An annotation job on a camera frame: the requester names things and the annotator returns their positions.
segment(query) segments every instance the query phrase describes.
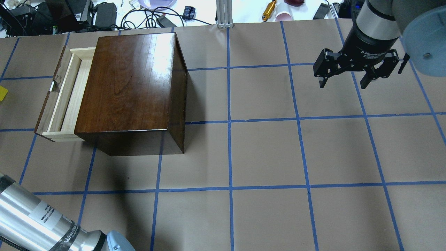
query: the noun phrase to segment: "dark brown wooden cabinet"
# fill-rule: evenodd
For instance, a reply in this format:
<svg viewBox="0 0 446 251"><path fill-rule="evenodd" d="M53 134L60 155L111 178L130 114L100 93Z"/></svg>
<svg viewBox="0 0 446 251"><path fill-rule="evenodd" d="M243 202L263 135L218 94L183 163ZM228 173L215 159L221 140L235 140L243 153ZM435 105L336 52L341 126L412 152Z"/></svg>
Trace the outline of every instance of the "dark brown wooden cabinet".
<svg viewBox="0 0 446 251"><path fill-rule="evenodd" d="M110 156L184 151L189 77L175 33L101 37L96 48L66 51L37 134L80 138Z"/></svg>

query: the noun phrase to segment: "yellow object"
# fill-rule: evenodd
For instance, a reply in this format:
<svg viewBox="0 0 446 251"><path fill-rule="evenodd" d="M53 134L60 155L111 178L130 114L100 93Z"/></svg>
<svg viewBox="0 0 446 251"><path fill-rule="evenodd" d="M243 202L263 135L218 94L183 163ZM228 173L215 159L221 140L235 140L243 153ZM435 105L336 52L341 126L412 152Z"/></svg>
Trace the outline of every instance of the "yellow object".
<svg viewBox="0 0 446 251"><path fill-rule="evenodd" d="M266 6L266 9L263 12L263 16L262 16L263 22L266 22L271 17L271 14L273 13L274 9L276 8L276 2L277 2L276 0L273 0L271 3L268 4L268 6Z"/></svg>
<svg viewBox="0 0 446 251"><path fill-rule="evenodd" d="M8 90L0 85L0 101L3 101L4 97L8 93Z"/></svg>

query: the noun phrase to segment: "white label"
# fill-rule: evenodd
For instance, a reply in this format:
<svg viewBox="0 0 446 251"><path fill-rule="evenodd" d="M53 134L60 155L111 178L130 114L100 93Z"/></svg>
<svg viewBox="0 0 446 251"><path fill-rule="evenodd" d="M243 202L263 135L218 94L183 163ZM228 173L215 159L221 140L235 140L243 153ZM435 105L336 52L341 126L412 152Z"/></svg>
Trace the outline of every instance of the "white label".
<svg viewBox="0 0 446 251"><path fill-rule="evenodd" d="M29 217L37 221L40 225L52 230L59 222L62 214L46 202L40 201L36 208L29 214Z"/></svg>

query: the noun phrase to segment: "box top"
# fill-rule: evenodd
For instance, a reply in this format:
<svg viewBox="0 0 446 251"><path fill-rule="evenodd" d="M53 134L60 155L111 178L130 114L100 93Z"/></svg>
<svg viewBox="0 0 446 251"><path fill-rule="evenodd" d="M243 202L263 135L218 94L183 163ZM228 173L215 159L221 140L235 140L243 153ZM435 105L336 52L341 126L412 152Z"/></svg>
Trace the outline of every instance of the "box top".
<svg viewBox="0 0 446 251"><path fill-rule="evenodd" d="M74 132L167 129L174 33L98 39Z"/></svg>

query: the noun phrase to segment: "dark red object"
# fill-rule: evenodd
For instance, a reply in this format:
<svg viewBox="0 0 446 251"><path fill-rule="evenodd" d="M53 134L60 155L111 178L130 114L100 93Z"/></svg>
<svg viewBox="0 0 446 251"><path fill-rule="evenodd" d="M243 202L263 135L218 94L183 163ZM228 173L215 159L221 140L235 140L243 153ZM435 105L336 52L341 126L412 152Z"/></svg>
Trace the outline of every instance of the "dark red object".
<svg viewBox="0 0 446 251"><path fill-rule="evenodd" d="M284 0L284 2L286 4L291 5L291 6L299 7L299 6L301 6L302 4L305 3L305 0Z"/></svg>

